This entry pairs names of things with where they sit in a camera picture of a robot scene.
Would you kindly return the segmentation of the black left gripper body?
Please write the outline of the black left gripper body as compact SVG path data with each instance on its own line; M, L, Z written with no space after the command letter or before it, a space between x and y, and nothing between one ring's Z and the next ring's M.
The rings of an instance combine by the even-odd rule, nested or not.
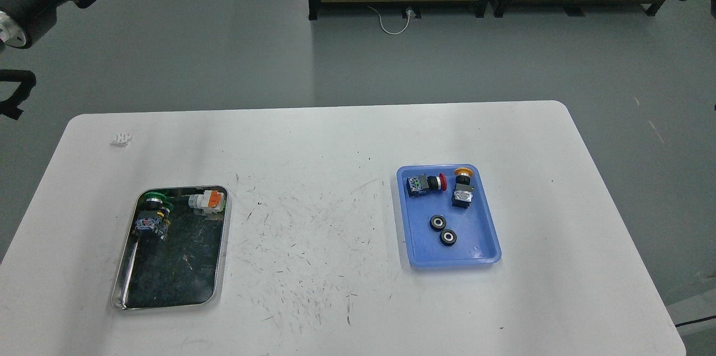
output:
M67 0L1 0L2 43L28 49L55 24L57 8Z

